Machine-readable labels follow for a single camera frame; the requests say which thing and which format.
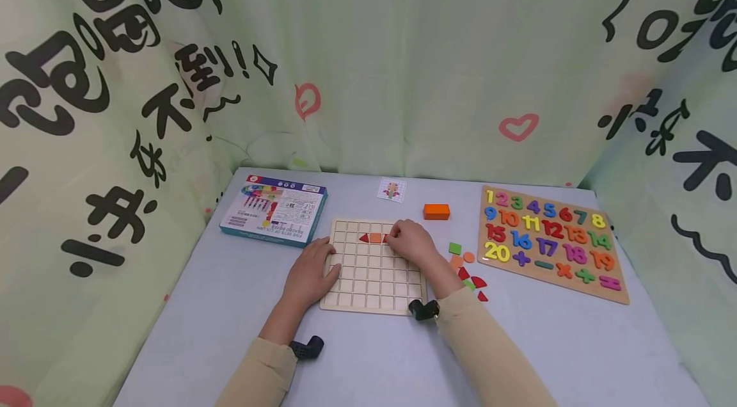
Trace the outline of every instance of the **wooden grid board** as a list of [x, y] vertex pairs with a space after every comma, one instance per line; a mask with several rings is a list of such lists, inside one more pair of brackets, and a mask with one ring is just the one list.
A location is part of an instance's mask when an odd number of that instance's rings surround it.
[[610, 224], [594, 209], [481, 189], [479, 262], [630, 304]]
[[[427, 302], [425, 275], [383, 242], [392, 226], [368, 219], [333, 220], [330, 243], [335, 253], [327, 258], [324, 273], [332, 265], [343, 266], [340, 279], [320, 300], [321, 309], [410, 315], [412, 300]], [[368, 242], [362, 241], [364, 234]]]

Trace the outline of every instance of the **fabric backdrop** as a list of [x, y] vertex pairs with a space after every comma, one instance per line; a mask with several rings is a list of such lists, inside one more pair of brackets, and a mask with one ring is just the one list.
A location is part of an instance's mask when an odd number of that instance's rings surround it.
[[242, 164], [589, 174], [713, 405], [737, 394], [736, 0], [0, 5], [0, 405], [111, 403]]

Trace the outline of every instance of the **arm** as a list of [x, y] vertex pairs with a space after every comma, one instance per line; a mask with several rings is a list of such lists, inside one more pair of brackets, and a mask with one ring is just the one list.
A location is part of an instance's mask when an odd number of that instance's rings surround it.
[[430, 234], [407, 219], [388, 244], [425, 273], [440, 304], [438, 329], [484, 406], [554, 407], [532, 365], [438, 253]]
[[284, 292], [233, 373], [216, 407], [278, 406], [289, 391], [297, 365], [289, 344], [302, 316], [335, 284], [340, 265], [323, 277], [325, 258], [335, 252], [324, 237], [302, 251], [287, 276]]

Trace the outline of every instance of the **white table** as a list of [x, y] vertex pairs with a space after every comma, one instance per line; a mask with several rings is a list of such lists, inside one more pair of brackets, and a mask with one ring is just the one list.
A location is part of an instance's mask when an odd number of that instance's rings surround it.
[[[328, 188], [316, 237], [334, 217], [422, 219], [427, 203], [450, 204], [449, 221], [423, 221], [438, 250], [476, 251], [481, 183], [404, 179], [403, 203], [376, 197], [379, 177], [242, 168], [205, 229], [146, 340], [116, 407], [212, 406], [281, 294], [299, 248], [220, 232], [218, 223], [246, 177], [256, 173]], [[582, 189], [502, 185], [598, 208]], [[630, 306], [596, 299], [478, 262], [487, 309], [563, 406], [707, 406], [680, 365], [653, 304], [621, 253]], [[297, 332], [325, 340], [302, 362], [284, 406], [475, 406], [474, 395], [435, 323], [312, 307]]]

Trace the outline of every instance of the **hand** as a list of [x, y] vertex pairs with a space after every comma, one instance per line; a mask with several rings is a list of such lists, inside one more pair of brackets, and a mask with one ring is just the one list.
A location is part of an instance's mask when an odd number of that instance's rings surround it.
[[435, 260], [438, 257], [442, 259], [430, 233], [425, 231], [421, 224], [415, 223], [411, 219], [400, 219], [394, 223], [386, 242], [394, 252], [419, 267], [424, 267], [428, 261]]
[[305, 311], [330, 291], [340, 274], [340, 264], [334, 265], [327, 276], [323, 276], [325, 258], [335, 253], [328, 243], [329, 237], [312, 241], [305, 247], [289, 271], [281, 300]]

